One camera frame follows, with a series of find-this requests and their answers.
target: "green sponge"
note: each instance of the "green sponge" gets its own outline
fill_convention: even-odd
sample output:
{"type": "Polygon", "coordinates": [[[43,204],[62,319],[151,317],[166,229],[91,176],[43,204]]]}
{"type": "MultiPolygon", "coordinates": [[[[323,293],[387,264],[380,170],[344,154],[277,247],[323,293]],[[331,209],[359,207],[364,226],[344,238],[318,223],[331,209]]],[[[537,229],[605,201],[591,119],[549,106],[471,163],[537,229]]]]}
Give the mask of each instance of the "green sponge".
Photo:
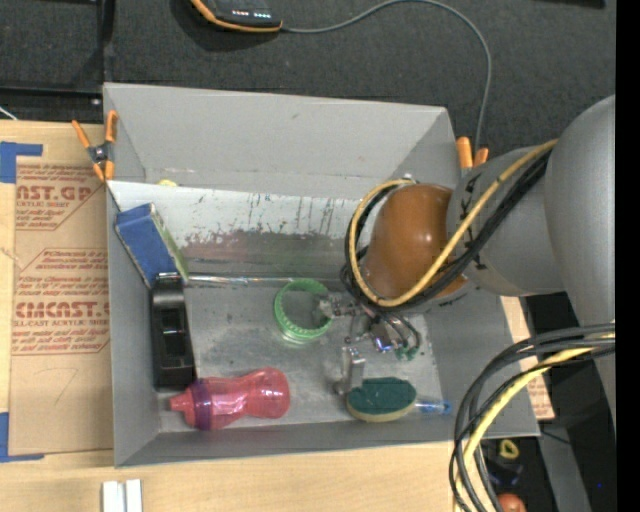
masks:
{"type": "Polygon", "coordinates": [[[416,388],[406,380],[365,379],[347,395],[347,410],[354,418],[369,423],[393,421],[413,409],[417,396],[416,388]]]}

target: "cardboard sheet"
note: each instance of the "cardboard sheet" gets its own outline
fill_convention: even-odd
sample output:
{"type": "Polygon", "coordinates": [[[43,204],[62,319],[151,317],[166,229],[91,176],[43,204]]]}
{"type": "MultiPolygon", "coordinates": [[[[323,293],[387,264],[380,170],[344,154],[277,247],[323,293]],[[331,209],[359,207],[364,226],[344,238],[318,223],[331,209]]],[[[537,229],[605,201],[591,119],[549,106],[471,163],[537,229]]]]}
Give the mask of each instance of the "cardboard sheet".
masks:
{"type": "MultiPolygon", "coordinates": [[[[104,140],[102,126],[84,128],[104,140]]],[[[0,141],[43,146],[41,157],[17,159],[6,254],[15,274],[9,454],[110,448],[105,187],[70,123],[0,122],[0,141]]]]}
{"type": "Polygon", "coordinates": [[[15,185],[0,183],[0,413],[9,407],[15,185]]]}
{"type": "MultiPolygon", "coordinates": [[[[531,331],[520,305],[520,299],[518,297],[502,297],[502,306],[504,307],[513,342],[518,343],[529,338],[531,331]]],[[[520,369],[525,372],[537,363],[538,359],[536,357],[528,357],[520,361],[520,369]]],[[[538,421],[550,421],[555,418],[556,414],[551,404],[549,390],[542,375],[529,382],[527,391],[531,398],[533,413],[538,421]]]]}

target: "pink baby bottle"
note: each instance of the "pink baby bottle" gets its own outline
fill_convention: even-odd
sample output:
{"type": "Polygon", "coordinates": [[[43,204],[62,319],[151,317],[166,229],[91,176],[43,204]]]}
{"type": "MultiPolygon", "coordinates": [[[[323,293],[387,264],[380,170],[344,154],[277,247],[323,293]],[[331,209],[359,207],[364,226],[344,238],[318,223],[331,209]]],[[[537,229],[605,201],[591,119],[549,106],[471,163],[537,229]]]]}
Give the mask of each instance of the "pink baby bottle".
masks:
{"type": "Polygon", "coordinates": [[[200,430],[220,429],[242,416],[280,418],[289,410],[287,378],[280,370],[265,367],[242,377],[207,377],[191,383],[186,391],[169,399],[173,411],[200,430]]]}

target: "gray cardboard box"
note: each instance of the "gray cardboard box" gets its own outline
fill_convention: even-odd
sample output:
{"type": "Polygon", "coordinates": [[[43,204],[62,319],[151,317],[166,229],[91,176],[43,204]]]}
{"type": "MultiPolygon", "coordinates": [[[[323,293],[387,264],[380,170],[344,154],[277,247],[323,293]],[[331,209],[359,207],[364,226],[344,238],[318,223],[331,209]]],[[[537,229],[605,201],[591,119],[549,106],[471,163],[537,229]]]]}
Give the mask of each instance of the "gray cardboard box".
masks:
{"type": "MultiPolygon", "coordinates": [[[[366,377],[408,379],[419,395],[453,407],[448,416],[412,412],[383,424],[354,420],[332,391],[348,321],[292,348],[272,309],[288,279],[313,277],[340,289],[347,225],[375,185],[411,175],[455,187],[460,171],[444,108],[123,84],[106,84],[104,99],[105,113],[120,117],[107,201],[116,466],[452,438],[464,392],[512,342],[499,297],[467,285],[453,301],[412,312],[425,343],[411,362],[359,347],[366,377]],[[113,229],[119,210],[148,202],[190,269],[222,277],[216,286],[186,288],[199,376],[275,366],[292,393],[283,418],[244,417],[201,432],[168,409],[171,394],[153,389],[148,289],[113,229]]],[[[489,434],[537,432],[522,393],[489,434]]]]}

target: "blue eraser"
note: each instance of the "blue eraser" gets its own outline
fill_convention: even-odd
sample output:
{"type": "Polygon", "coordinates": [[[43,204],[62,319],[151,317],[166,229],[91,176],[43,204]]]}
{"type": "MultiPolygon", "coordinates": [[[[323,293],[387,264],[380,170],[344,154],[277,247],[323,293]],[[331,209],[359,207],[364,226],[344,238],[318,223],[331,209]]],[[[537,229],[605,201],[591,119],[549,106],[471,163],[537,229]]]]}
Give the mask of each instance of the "blue eraser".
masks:
{"type": "Polygon", "coordinates": [[[159,274],[178,273],[188,279],[182,253],[153,203],[119,212],[115,230],[149,289],[159,274]]]}

